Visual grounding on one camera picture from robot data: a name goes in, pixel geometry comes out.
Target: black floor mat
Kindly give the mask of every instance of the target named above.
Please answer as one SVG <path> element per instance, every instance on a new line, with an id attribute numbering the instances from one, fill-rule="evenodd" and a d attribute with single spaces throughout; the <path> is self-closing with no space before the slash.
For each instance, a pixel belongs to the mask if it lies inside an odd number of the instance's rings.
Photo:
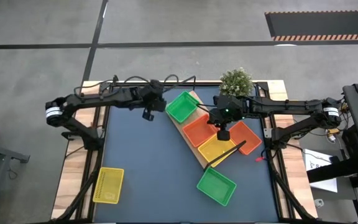
<path id="1" fill-rule="evenodd" d="M 266 12 L 273 40 L 358 40 L 358 11 Z"/>

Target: green basket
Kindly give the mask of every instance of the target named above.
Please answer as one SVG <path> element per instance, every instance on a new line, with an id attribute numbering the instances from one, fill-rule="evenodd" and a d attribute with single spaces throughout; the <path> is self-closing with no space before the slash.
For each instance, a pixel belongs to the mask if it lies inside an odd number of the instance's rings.
<path id="1" fill-rule="evenodd" d="M 223 206 L 226 206 L 237 185 L 218 171 L 207 168 L 197 184 L 197 189 L 210 196 Z"/>
<path id="2" fill-rule="evenodd" d="M 197 109 L 197 103 L 198 100 L 184 91 L 167 106 L 165 111 L 178 123 L 182 123 Z"/>

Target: orange basket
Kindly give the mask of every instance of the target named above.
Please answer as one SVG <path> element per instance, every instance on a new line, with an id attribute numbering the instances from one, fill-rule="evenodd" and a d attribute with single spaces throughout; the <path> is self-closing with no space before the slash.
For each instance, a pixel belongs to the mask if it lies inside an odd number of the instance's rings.
<path id="1" fill-rule="evenodd" d="M 213 124 L 207 124 L 209 114 L 204 114 L 195 121 L 183 127 L 185 136 L 194 147 L 198 147 L 212 135 L 217 133 L 218 129 Z"/>
<path id="2" fill-rule="evenodd" d="M 239 121 L 233 127 L 231 127 L 230 139 L 235 144 L 240 144 L 242 141 L 247 142 L 239 149 L 244 155 L 249 155 L 256 147 L 262 143 L 262 140 L 256 135 L 244 122 Z"/>

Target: wooden table frame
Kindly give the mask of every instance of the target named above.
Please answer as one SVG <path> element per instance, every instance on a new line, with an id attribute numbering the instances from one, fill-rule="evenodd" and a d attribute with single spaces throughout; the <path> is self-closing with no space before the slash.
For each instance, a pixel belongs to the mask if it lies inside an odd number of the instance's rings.
<path id="1" fill-rule="evenodd" d="M 84 94 L 97 93 L 99 91 L 99 85 L 96 84 L 98 83 L 99 82 L 94 81 L 84 82 L 83 87 L 93 85 L 95 86 L 90 88 L 83 88 L 82 92 Z M 138 85 L 142 82 L 128 81 L 127 83 Z M 187 85 L 192 85 L 192 83 L 193 81 L 189 81 Z M 259 88 L 261 96 L 268 95 L 272 100 L 286 100 L 288 98 L 283 80 L 261 80 L 254 81 L 254 83 L 258 83 L 259 87 L 261 87 Z M 220 84 L 220 81 L 197 81 L 197 85 L 208 84 L 218 85 Z M 105 113 L 108 113 L 108 111 L 109 108 L 105 107 L 82 109 L 77 111 L 75 118 L 79 122 L 83 123 L 85 126 L 93 125 L 102 126 L 102 128 L 106 128 L 108 115 L 105 116 Z M 293 124 L 293 116 L 275 115 L 274 117 L 272 117 L 272 119 L 266 118 L 264 123 L 267 128 L 269 128 L 271 124 L 276 125 L 277 127 L 285 128 Z M 299 145 L 299 142 L 296 140 L 290 140 L 290 143 L 296 146 Z M 69 141 L 66 154 L 75 151 L 81 146 L 81 139 Z M 93 169 L 94 164 L 96 162 L 97 154 L 98 152 L 96 151 L 87 152 L 84 149 L 80 149 L 79 151 L 75 152 L 74 154 L 70 155 L 65 159 L 65 162 L 63 163 L 62 167 L 62 174 L 60 176 L 60 182 L 58 185 L 51 218 L 59 217 L 75 198 L 75 196 L 79 192 L 81 183 L 83 182 L 83 178 L 89 175 L 90 169 Z M 310 215 L 317 217 L 317 211 L 314 206 L 314 200 L 311 194 L 309 180 L 301 151 L 294 147 L 287 147 L 285 150 L 280 152 L 278 156 L 274 159 L 274 164 L 276 169 L 281 173 L 281 175 L 283 175 L 283 179 L 286 180 L 290 190 L 298 199 L 298 201 L 302 204 L 305 210 Z M 278 193 L 276 201 L 278 200 L 280 202 L 280 206 L 278 206 L 279 208 L 277 209 L 278 215 L 283 218 L 299 218 L 299 214 L 293 212 L 291 206 L 288 206 L 288 200 L 285 197 L 281 188 L 275 182 L 274 185 L 273 191 L 277 191 L 276 193 Z M 93 217 L 94 209 L 89 207 L 89 205 L 91 204 L 91 191 L 92 187 L 86 193 L 84 203 L 81 209 L 81 215 L 74 214 L 72 218 Z"/>

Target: plastic basket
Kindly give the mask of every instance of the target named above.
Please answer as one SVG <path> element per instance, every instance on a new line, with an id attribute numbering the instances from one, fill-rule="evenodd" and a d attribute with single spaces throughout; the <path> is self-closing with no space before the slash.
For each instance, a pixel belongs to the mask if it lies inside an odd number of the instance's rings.
<path id="1" fill-rule="evenodd" d="M 165 109 L 178 123 L 184 122 L 196 109 L 198 101 L 184 91 L 176 97 Z"/>
<path id="2" fill-rule="evenodd" d="M 102 167 L 93 194 L 93 202 L 117 204 L 121 193 L 124 170 Z"/>
<path id="3" fill-rule="evenodd" d="M 262 140 L 244 122 L 237 122 L 230 130 L 230 139 L 237 145 L 242 141 L 247 142 L 239 149 L 244 155 L 249 155 Z"/>
<path id="4" fill-rule="evenodd" d="M 212 160 L 216 159 L 218 156 L 220 156 L 224 152 L 232 149 L 234 146 L 236 146 L 236 145 L 234 144 L 234 142 L 232 140 L 219 141 L 218 138 L 216 137 L 216 134 L 214 134 L 212 137 L 210 137 L 206 142 L 204 142 L 198 148 L 198 151 L 201 153 L 201 155 L 208 162 L 211 162 Z M 230 156 L 230 154 L 232 154 L 232 153 L 229 153 L 226 156 L 219 159 L 218 161 L 214 162 L 211 165 L 211 167 L 216 167 L 219 163 L 221 163 L 225 158 Z"/>
<path id="5" fill-rule="evenodd" d="M 223 206 L 229 203 L 236 187 L 236 183 L 210 167 L 206 169 L 197 184 L 198 190 L 210 196 Z"/>
<path id="6" fill-rule="evenodd" d="M 213 124 L 207 124 L 209 114 L 204 114 L 197 118 L 195 121 L 183 127 L 185 136 L 189 139 L 194 147 L 200 146 L 203 142 L 209 139 L 212 135 L 216 134 L 218 128 Z"/>

